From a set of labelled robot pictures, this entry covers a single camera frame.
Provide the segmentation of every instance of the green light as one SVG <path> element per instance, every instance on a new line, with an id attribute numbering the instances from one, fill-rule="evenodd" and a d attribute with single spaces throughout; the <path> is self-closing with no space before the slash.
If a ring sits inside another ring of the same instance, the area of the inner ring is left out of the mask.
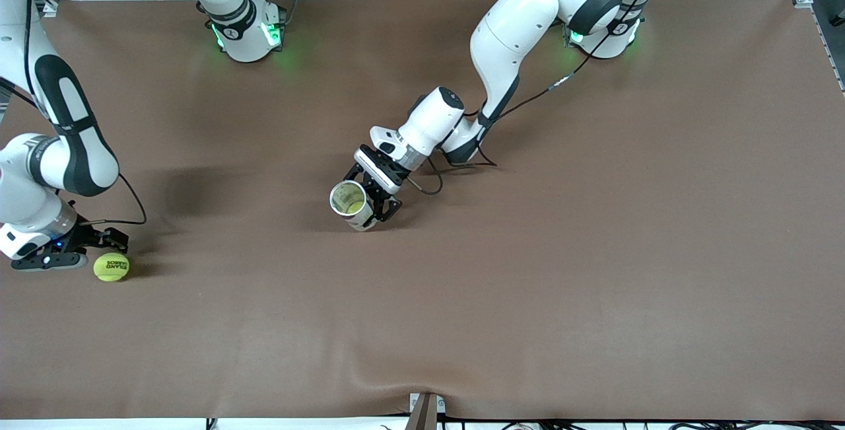
<path id="1" fill-rule="evenodd" d="M 261 29 L 265 33 L 267 38 L 267 42 L 271 45 L 271 47 L 275 47 L 281 43 L 281 35 L 279 33 L 279 27 L 276 24 L 268 24 L 261 23 Z"/>
<path id="2" fill-rule="evenodd" d="M 217 38 L 217 45 L 219 45 L 220 48 L 223 48 L 223 41 L 220 39 L 220 32 L 217 32 L 217 27 L 215 27 L 214 24 L 211 25 L 211 30 L 214 32 L 215 38 Z"/>

